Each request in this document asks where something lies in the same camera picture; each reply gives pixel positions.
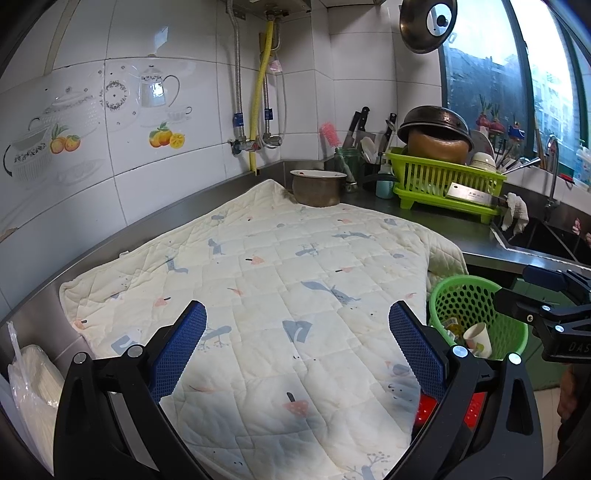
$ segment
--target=sink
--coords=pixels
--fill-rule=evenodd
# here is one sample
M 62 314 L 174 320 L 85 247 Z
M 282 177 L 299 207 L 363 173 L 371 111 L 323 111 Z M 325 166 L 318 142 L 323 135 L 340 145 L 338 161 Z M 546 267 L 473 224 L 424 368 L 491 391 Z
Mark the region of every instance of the sink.
M 501 223 L 502 218 L 495 224 L 495 230 L 508 247 L 591 266 L 591 248 L 581 236 L 573 232 L 548 225 L 538 218 L 531 218 L 523 233 L 512 236 L 513 226 L 503 232 Z
M 561 236 L 566 238 L 566 235 L 558 234 L 567 234 L 569 232 L 550 227 L 542 220 L 537 218 L 531 218 L 523 233 L 512 236 L 512 226 L 509 227 L 506 232 L 503 232 L 500 228 L 501 223 L 502 219 L 500 219 L 498 222 L 499 228 L 497 231 L 500 232 L 500 234 L 505 239 L 505 242 L 511 247 L 539 252 L 552 257 L 562 258 L 570 262 L 578 261 L 577 258 L 571 253 L 568 245 L 566 245 L 561 239 Z

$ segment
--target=plastic bag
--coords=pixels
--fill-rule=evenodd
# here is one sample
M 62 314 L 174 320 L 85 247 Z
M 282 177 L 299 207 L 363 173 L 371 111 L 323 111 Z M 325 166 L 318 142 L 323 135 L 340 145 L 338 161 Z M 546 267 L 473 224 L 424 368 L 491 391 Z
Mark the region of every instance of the plastic bag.
M 20 350 L 12 322 L 8 332 L 15 352 L 15 360 L 8 366 L 14 403 L 43 464 L 53 474 L 53 434 L 64 378 L 37 345 Z

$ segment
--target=white wall tile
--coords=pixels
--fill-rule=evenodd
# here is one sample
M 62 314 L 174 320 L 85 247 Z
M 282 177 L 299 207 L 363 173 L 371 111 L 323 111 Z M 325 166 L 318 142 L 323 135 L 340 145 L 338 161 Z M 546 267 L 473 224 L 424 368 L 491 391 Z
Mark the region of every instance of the white wall tile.
M 109 146 L 115 174 L 174 154 L 222 142 L 215 63 L 174 59 L 128 59 L 124 65 L 125 71 L 134 72 L 142 72 L 149 65 L 153 65 L 162 71 L 163 76 L 175 75 L 180 81 L 180 89 L 175 78 L 165 80 L 165 99 L 170 107 L 140 107 L 135 116 L 137 118 L 132 116 L 133 109 L 126 111 L 125 119 L 132 119 L 130 124 L 117 125 L 116 122 L 121 119 L 121 109 L 107 108 Z M 120 60 L 109 60 L 106 78 L 128 81 L 130 77 L 122 73 L 121 66 Z M 138 90 L 130 85 L 129 91 L 129 99 L 133 100 L 134 92 Z M 172 115 L 180 115 L 180 119 L 174 119 Z M 150 144 L 151 132 L 156 131 L 163 122 L 166 122 L 166 127 L 173 133 L 184 135 L 184 145 L 181 148 L 174 149 L 170 144 L 153 147 Z
M 391 32 L 389 9 L 382 5 L 351 5 L 329 11 L 330 34 Z
M 286 22 L 281 26 L 281 48 L 277 56 L 284 73 L 303 72 L 314 68 L 310 17 Z
M 388 10 L 392 31 L 397 33 L 400 33 L 400 5 L 402 0 L 386 0 L 381 5 L 382 9 Z
M 53 206 L 0 243 L 0 288 L 11 305 L 58 268 L 125 227 L 113 179 Z
M 82 0 L 61 39 L 55 69 L 91 60 L 104 60 L 116 0 Z
M 286 133 L 317 133 L 316 79 L 314 70 L 285 75 L 287 93 L 287 130 L 283 126 L 283 102 L 279 102 L 280 129 Z M 283 98 L 283 85 L 279 82 L 277 97 Z
M 5 152 L 5 166 L 0 172 L 0 235 L 17 228 L 75 193 L 113 175 L 106 138 L 105 113 L 99 103 L 103 88 L 103 62 L 91 62 L 58 69 L 0 94 L 0 148 Z M 43 116 L 56 98 L 73 96 L 86 99 L 80 106 Z M 80 144 L 57 151 L 52 142 L 55 124 L 68 127 L 59 136 L 80 136 Z M 29 137 L 28 130 L 39 130 L 46 149 L 25 164 L 17 166 L 19 140 Z M 22 141 L 27 151 L 34 144 Z M 23 166 L 35 168 L 34 174 L 22 175 Z
M 226 177 L 222 146 L 152 162 L 115 177 L 127 223 L 166 207 Z
M 384 132 L 386 119 L 396 113 L 396 82 L 387 80 L 335 80 L 336 128 L 347 131 L 353 113 L 369 107 L 368 132 Z
M 216 61 L 216 0 L 119 0 L 107 58 Z
M 333 78 L 329 16 L 324 6 L 312 11 L 312 48 L 314 52 L 314 70 Z
M 234 65 L 234 30 L 230 17 L 226 13 L 225 2 L 217 3 L 217 47 L 218 63 Z M 265 21 L 247 14 L 246 20 L 236 18 L 240 29 L 240 65 L 258 70 L 261 65 L 259 32 L 265 31 Z
M 58 0 L 33 25 L 0 78 L 0 92 L 43 75 L 51 39 L 67 0 Z
M 2 320 L 6 315 L 8 315 L 11 310 L 12 309 L 10 308 L 10 305 L 8 305 L 8 302 L 4 298 L 2 292 L 0 291 L 0 320 Z
M 331 35 L 335 80 L 395 80 L 391 33 Z
M 249 170 L 248 153 L 234 156 L 232 155 L 232 147 L 226 143 L 222 144 L 222 156 L 227 179 Z
M 421 105 L 441 106 L 441 87 L 422 83 L 397 82 L 398 123 L 410 110 Z
M 281 145 L 282 160 L 318 160 L 318 134 L 286 134 Z
M 393 34 L 396 57 L 396 79 L 399 82 L 426 83 L 441 86 L 441 68 L 437 50 L 424 55 L 411 52 L 402 41 L 402 35 Z
M 318 113 L 318 126 L 335 122 L 335 85 L 334 80 L 329 79 L 320 72 L 316 74 L 316 102 Z

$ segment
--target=blanket print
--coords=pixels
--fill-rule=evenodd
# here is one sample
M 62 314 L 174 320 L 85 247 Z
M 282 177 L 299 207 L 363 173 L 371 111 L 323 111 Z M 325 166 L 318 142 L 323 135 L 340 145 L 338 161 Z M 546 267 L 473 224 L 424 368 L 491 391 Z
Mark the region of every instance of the blanket print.
M 60 289 L 99 358 L 145 344 L 190 300 L 207 329 L 161 407 L 231 479 L 379 480 L 410 443 L 417 380 L 388 328 L 425 321 L 433 279 L 466 273 L 428 229 L 350 205 L 298 205 L 267 180 Z

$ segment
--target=plate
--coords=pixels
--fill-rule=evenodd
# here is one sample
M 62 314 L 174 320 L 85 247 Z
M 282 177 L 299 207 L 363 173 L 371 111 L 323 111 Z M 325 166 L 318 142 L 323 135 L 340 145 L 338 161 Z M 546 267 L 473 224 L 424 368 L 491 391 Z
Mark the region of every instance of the plate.
M 139 115 L 139 72 L 133 65 L 112 63 L 106 72 L 105 89 L 100 91 L 100 104 L 105 107 L 107 130 L 122 130 Z

